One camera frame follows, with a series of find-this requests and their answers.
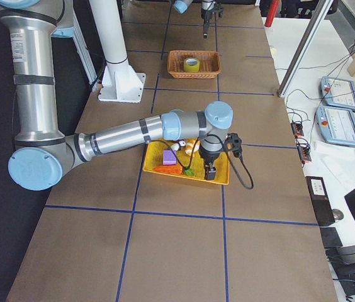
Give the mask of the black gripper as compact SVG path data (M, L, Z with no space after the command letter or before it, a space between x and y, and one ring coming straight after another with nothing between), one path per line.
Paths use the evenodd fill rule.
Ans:
M213 181L216 177L217 170L214 167L214 161L216 161L220 154L223 152L223 148L217 151L209 151L203 147L200 147L200 157L203 159L205 166L205 180Z
M208 30L210 20L214 14L219 18L223 16L223 6L220 1L202 1L201 2L201 18L203 19L203 38L208 38Z

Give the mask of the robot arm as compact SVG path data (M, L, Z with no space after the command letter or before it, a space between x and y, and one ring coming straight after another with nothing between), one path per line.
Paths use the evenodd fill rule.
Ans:
M58 128L52 36L70 28L71 1L0 1L0 19L10 32L13 81L18 98L20 132L8 161L9 175L25 189L56 185L78 165L158 139L197 138L206 178L224 150L232 108L222 101L203 111L170 111L91 134L65 136Z
M192 0L176 0L173 1L173 8L179 13L185 13ZM213 0L201 0L201 19L203 20L203 38L208 38L208 29L210 27L210 21L215 16L218 15L219 18L223 16L223 6L218 1Z

